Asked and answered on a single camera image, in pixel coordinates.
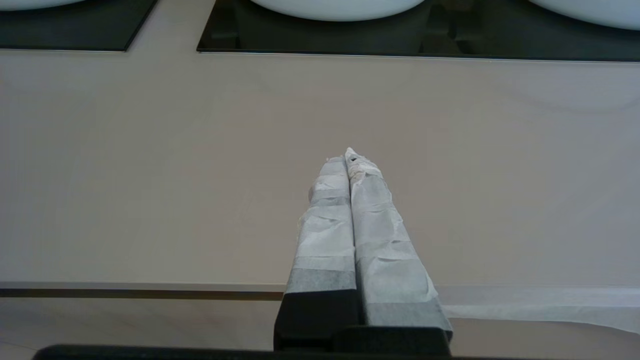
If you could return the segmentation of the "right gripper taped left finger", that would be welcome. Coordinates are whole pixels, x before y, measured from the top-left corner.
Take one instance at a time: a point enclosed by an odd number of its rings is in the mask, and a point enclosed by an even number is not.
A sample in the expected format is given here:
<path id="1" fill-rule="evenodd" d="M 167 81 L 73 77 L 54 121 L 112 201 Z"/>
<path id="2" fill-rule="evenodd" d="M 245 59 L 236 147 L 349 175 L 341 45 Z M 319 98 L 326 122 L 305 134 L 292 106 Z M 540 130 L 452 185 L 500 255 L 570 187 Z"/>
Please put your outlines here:
<path id="1" fill-rule="evenodd" d="M 327 351 L 336 333 L 360 323 L 350 183 L 345 157 L 338 156 L 323 164 L 299 220 L 274 350 Z"/>

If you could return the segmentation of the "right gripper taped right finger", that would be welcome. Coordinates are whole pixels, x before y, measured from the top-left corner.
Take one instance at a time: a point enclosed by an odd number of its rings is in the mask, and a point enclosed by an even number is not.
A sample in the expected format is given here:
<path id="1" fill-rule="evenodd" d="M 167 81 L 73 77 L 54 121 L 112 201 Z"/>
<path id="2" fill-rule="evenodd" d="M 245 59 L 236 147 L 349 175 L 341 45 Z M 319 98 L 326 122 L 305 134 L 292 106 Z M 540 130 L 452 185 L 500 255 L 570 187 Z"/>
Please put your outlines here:
<path id="1" fill-rule="evenodd" d="M 406 230 L 379 167 L 348 148 L 355 266 L 365 323 L 433 328 L 453 337 L 439 294 Z"/>

